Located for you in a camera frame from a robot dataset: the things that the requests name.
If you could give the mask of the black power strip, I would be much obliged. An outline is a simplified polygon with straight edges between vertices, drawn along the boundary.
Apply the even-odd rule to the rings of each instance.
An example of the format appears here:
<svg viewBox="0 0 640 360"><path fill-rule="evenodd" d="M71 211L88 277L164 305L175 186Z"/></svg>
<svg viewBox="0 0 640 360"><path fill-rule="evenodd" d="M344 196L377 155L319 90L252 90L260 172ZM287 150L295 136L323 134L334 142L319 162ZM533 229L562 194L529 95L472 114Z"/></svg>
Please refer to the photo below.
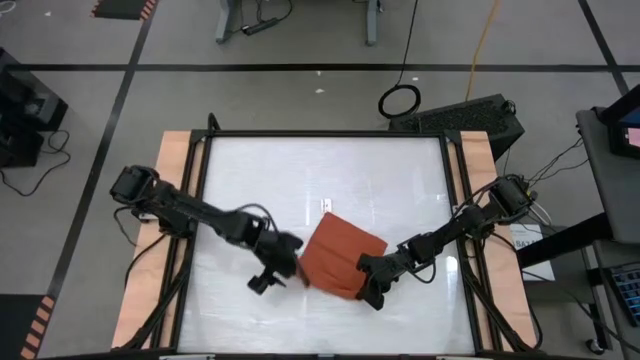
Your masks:
<svg viewBox="0 0 640 360"><path fill-rule="evenodd" d="M254 25L246 25L246 26L241 28L241 31L246 36L251 36L251 35L257 34L259 32L262 32L264 30L267 30L269 28L272 28L275 25L277 25L279 22L280 22L280 20L278 18L271 18L271 19L268 19L268 20L260 21L259 23L254 24Z"/></svg>

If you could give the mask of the orange cloth towel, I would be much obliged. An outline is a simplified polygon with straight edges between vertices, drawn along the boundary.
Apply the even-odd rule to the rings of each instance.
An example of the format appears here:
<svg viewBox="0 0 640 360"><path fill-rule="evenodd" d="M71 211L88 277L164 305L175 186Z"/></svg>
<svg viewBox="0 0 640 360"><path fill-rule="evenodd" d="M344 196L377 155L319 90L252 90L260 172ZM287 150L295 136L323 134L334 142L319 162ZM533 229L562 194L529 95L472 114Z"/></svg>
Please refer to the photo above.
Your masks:
<svg viewBox="0 0 640 360"><path fill-rule="evenodd" d="M305 290L318 290L345 300L356 300L366 275L357 269L360 256L382 256L388 243L331 210L321 217L299 257L297 275Z"/></svg>

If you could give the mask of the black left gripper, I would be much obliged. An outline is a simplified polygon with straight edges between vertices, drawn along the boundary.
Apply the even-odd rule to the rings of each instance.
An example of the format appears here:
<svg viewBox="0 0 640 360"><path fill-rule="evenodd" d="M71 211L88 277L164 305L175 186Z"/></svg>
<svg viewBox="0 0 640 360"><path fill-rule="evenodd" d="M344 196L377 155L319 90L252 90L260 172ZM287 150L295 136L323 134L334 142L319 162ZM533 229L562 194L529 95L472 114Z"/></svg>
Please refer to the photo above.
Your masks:
<svg viewBox="0 0 640 360"><path fill-rule="evenodd" d="M253 253L265 269L259 276L253 276L249 280L248 287L258 295L262 295L270 286L285 287L277 274L285 279L297 274L296 251L303 244L300 238L289 232L263 230L254 244Z"/></svg>

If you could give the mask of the black equipment box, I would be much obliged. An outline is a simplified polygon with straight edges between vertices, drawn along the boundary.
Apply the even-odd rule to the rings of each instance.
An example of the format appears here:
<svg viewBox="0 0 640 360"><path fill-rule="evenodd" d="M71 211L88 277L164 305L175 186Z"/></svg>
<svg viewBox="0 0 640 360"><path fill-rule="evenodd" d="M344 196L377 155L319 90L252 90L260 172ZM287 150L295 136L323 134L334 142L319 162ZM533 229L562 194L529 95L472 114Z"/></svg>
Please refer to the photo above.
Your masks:
<svg viewBox="0 0 640 360"><path fill-rule="evenodd" d="M55 132L68 104L0 47L0 169L33 167L44 143Z"/></svg>

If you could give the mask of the black computer tower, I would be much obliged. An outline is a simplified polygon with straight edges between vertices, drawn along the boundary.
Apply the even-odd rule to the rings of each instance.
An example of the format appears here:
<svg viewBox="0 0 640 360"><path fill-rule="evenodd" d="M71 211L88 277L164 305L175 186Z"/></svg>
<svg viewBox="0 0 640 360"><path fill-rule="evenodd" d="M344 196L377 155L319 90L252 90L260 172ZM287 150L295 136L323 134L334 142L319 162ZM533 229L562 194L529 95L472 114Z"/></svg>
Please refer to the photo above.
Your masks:
<svg viewBox="0 0 640 360"><path fill-rule="evenodd" d="M392 119L389 129L399 132L479 131L488 135L493 159L498 160L524 133L515 103L494 94Z"/></svg>

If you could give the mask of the black metal table frame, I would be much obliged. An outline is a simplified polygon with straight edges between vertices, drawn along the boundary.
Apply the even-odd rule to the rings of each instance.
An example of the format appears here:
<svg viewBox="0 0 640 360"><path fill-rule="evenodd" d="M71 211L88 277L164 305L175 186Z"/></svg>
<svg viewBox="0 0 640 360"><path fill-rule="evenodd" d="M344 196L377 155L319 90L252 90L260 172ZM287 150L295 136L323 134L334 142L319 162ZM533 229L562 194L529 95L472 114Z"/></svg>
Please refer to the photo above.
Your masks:
<svg viewBox="0 0 640 360"><path fill-rule="evenodd" d="M452 131L233 131L211 121L192 131L188 158L204 145L196 193L221 210L249 204L269 212L281 232L304 244L321 209L380 237L384 255L401 242L433 232L465 200L456 201L448 144ZM118 203L141 223L159 220ZM484 265L486 240L446 245L435 264L405 273L373 309L305 290L298 275L258 295L248 287L264 266L249 250L231 245L207 225L191 221L184 262L134 336L115 350L126 356L173 358L378 358L461 355L498 358L539 354L493 302Z"/></svg>

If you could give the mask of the black orange striped floor mat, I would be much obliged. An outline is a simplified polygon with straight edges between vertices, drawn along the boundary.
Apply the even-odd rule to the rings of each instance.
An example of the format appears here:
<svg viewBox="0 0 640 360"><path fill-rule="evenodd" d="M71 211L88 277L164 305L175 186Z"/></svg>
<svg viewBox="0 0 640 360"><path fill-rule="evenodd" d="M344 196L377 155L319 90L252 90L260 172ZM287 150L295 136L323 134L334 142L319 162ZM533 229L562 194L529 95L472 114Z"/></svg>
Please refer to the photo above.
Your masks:
<svg viewBox="0 0 640 360"><path fill-rule="evenodd" d="M47 295L0 294L0 360L37 358L55 304Z"/></svg>
<svg viewBox="0 0 640 360"><path fill-rule="evenodd" d="M95 18L147 20L159 0L98 0L91 11Z"/></svg>

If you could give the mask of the white paper sheet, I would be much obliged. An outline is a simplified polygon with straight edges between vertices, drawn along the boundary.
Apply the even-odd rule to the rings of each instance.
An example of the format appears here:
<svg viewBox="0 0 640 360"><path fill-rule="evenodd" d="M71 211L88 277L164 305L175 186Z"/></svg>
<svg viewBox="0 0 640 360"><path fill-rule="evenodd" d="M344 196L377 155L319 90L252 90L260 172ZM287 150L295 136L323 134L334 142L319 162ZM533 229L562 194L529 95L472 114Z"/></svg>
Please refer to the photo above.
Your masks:
<svg viewBox="0 0 640 360"><path fill-rule="evenodd" d="M515 223L509 226L514 247L524 253L520 256L520 265L523 268L523 279L525 281L555 281L556 277L549 260L540 261L536 253L525 251L525 248L535 245L544 238L542 229L536 224Z"/></svg>

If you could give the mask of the black framed monitor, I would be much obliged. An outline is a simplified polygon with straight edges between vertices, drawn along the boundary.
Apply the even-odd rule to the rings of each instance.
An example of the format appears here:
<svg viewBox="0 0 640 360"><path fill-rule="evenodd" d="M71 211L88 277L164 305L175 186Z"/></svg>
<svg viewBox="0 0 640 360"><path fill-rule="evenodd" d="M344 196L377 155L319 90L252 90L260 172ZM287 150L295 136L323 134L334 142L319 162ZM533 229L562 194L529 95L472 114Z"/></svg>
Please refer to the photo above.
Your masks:
<svg viewBox="0 0 640 360"><path fill-rule="evenodd" d="M640 159L640 84L609 107L597 108L595 112L607 129L610 151Z"/></svg>

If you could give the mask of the backlit black keyboard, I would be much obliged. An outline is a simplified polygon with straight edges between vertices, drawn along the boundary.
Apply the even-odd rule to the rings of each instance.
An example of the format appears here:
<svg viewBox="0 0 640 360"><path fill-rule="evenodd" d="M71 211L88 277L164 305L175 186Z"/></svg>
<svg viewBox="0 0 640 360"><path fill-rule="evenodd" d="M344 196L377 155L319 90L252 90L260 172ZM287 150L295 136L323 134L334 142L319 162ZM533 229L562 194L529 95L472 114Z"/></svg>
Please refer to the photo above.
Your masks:
<svg viewBox="0 0 640 360"><path fill-rule="evenodd" d="M625 316L633 327L640 326L640 263L614 268L611 277Z"/></svg>

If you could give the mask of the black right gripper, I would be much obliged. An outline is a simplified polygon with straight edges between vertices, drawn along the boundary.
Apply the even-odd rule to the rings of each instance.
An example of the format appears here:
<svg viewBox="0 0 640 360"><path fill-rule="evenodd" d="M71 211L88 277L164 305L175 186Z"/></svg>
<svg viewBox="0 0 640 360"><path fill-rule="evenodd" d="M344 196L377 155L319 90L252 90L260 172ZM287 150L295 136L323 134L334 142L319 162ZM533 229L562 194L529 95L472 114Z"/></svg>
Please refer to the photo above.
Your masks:
<svg viewBox="0 0 640 360"><path fill-rule="evenodd" d="M391 284L414 268L412 259L400 251L384 256L362 254L356 269L365 274L365 280L356 299L365 301L375 310L381 310L384 306L384 294L390 290Z"/></svg>

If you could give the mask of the plywood table side board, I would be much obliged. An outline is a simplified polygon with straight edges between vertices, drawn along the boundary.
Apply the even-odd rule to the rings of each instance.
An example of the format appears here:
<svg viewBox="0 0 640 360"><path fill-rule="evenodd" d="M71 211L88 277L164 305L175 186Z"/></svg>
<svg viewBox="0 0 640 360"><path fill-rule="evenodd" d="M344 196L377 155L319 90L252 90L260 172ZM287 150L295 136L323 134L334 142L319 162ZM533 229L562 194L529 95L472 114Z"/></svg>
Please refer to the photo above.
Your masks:
<svg viewBox="0 0 640 360"><path fill-rule="evenodd" d="M462 132L459 139L448 144L448 151L458 203L497 177L486 133ZM480 265L472 259L470 265L475 272L486 271L494 304L520 338L527 345L534 346L537 342L534 322L518 258L509 246L511 242L510 229L496 227L494 234L485 242L485 264Z"/></svg>
<svg viewBox="0 0 640 360"><path fill-rule="evenodd" d="M189 131L165 132L155 169L162 179L176 187L186 185L193 195L196 193L204 145L195 145L194 158L190 160L190 137ZM166 283L177 275L188 245L186 239L163 238L155 220L136 224L139 229L133 233L137 242L134 254L140 258L129 272L112 348L124 346L149 317L166 290Z"/></svg>

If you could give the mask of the grey desk leg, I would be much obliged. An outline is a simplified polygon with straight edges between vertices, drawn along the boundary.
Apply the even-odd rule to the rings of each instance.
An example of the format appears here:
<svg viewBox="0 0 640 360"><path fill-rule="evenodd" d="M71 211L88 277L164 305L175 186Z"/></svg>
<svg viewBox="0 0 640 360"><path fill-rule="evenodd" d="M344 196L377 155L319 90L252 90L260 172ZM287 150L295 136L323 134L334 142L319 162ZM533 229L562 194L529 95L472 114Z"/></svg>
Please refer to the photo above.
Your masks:
<svg viewBox="0 0 640 360"><path fill-rule="evenodd" d="M244 0L218 0L220 12L215 32L218 45L225 43L245 25Z"/></svg>
<svg viewBox="0 0 640 360"><path fill-rule="evenodd" d="M381 10L380 0L366 0L366 41L367 46L374 46L378 41L378 14Z"/></svg>

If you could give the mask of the grey side table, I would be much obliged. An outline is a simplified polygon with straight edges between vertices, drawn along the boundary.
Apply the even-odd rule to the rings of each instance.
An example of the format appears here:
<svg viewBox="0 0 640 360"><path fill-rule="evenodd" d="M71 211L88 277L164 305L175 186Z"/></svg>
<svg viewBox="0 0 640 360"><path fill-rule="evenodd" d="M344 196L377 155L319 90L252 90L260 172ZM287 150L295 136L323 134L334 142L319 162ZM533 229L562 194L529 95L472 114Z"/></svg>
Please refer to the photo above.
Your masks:
<svg viewBox="0 0 640 360"><path fill-rule="evenodd" d="M610 151L607 128L593 111L580 110L576 119L615 240L640 245L640 159Z"/></svg>

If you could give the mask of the black side table frame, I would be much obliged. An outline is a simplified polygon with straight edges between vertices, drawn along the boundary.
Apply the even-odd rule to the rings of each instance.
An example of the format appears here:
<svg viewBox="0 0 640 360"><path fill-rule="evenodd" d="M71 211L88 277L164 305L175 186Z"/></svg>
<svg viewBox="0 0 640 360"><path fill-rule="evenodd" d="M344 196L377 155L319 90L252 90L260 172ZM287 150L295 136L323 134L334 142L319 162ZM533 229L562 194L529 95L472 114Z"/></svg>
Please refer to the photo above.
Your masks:
<svg viewBox="0 0 640 360"><path fill-rule="evenodd" d="M611 237L604 214L593 216L570 227L541 226L544 238L525 251L536 253L540 261L551 262L555 281L525 281L525 289L536 303L575 303L585 307L594 327L587 349L597 355L613 346L612 336L604 328L606 299L599 295L601 271L590 260L588 249Z"/></svg>

